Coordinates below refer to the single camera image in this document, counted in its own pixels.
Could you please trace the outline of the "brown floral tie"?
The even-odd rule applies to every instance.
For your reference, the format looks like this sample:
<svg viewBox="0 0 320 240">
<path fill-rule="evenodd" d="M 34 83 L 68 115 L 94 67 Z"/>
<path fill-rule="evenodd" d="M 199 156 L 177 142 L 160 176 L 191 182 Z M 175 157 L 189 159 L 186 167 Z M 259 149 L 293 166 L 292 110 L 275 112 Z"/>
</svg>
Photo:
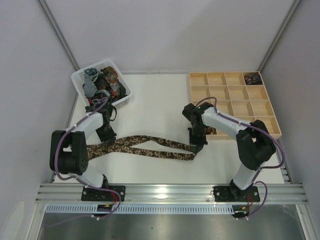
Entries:
<svg viewBox="0 0 320 240">
<path fill-rule="evenodd" d="M 146 143 L 156 143 L 159 146 L 168 148 L 152 149 L 143 148 Z M 193 161 L 196 154 L 192 152 L 187 144 L 149 135 L 131 135 L 118 138 L 112 142 L 91 144 L 86 146 L 88 159 L 93 160 L 111 153 L 132 154 L 157 159 L 172 159 L 179 161 Z"/>
</svg>

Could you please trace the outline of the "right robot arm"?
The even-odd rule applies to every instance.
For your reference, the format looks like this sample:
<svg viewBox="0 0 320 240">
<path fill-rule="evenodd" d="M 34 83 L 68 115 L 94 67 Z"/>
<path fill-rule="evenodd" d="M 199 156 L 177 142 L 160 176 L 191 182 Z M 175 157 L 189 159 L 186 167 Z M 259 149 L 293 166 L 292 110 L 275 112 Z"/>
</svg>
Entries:
<svg viewBox="0 0 320 240">
<path fill-rule="evenodd" d="M 260 120 L 242 121 L 208 102 L 199 106 L 190 103 L 183 108 L 182 115 L 191 123 L 189 145 L 195 155 L 208 143 L 208 128 L 223 132 L 236 141 L 241 165 L 230 186 L 239 191 L 252 185 L 260 168 L 276 152 L 274 138 Z"/>
</svg>

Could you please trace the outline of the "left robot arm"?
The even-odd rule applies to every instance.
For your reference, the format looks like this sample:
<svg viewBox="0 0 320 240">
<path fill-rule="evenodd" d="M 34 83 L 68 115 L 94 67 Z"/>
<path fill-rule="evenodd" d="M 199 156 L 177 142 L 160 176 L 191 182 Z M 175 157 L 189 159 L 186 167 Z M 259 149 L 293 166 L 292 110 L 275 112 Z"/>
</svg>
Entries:
<svg viewBox="0 0 320 240">
<path fill-rule="evenodd" d="M 62 180 L 75 179 L 86 187 L 108 189 L 108 179 L 89 166 L 87 139 L 97 133 L 102 144 L 111 145 L 116 133 L 110 122 L 116 108 L 109 102 L 86 107 L 86 115 L 65 130 L 55 130 L 51 135 L 49 166 Z"/>
</svg>

